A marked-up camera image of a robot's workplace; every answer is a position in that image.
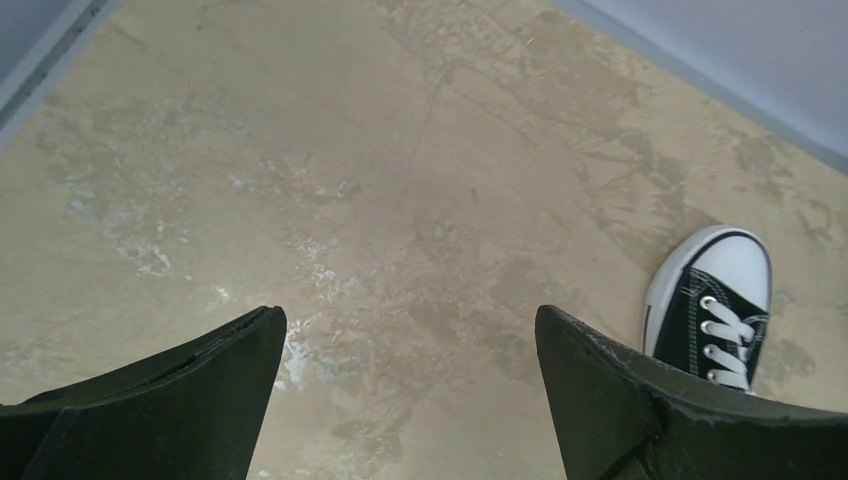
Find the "stained floor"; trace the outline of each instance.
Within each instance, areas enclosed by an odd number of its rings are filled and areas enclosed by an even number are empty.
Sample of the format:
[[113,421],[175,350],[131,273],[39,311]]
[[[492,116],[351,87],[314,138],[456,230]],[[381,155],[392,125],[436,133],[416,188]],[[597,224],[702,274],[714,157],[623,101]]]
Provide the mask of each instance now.
[[848,411],[848,177],[537,0],[126,0],[0,153],[0,403],[260,304],[250,478],[561,478],[533,315],[638,347],[650,276],[761,235],[756,387]]

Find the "foot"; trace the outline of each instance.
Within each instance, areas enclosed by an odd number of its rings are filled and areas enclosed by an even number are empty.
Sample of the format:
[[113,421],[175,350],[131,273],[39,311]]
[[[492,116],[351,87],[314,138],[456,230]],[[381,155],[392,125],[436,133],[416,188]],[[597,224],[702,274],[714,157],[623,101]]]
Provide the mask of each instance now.
[[770,312],[771,263],[763,243],[736,227],[710,227],[677,247],[654,277],[643,352],[753,393]]

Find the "black shoe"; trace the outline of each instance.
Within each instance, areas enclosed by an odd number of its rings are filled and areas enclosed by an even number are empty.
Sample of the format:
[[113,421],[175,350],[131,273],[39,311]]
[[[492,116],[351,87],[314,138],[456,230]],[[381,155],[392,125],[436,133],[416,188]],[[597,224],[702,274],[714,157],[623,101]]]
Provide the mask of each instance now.
[[654,277],[643,352],[753,393],[770,311],[771,264],[763,243],[736,227],[710,227],[683,242]]

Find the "white shoelace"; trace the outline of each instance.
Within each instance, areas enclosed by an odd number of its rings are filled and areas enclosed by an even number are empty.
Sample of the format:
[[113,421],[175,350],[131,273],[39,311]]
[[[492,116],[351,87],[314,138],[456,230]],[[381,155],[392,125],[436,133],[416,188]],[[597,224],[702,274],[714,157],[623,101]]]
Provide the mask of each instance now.
[[701,331],[738,345],[736,349],[738,356],[725,352],[716,345],[704,347],[704,355],[726,369],[710,370],[707,372],[707,380],[726,387],[738,388],[746,393],[753,393],[748,383],[748,366],[745,363],[748,360],[748,348],[743,342],[751,342],[756,331],[750,325],[743,323],[739,315],[719,303],[714,297],[703,297],[699,303],[701,308],[721,321],[705,320],[701,322]]

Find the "floor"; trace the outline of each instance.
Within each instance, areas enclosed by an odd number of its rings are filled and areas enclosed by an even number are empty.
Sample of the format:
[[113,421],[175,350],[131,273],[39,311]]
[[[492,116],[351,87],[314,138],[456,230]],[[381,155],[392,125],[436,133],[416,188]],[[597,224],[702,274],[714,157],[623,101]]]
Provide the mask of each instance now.
[[538,0],[126,0],[0,153],[0,403],[260,304],[250,478],[561,478],[533,315],[628,345],[768,243],[756,388],[848,411],[848,177]]

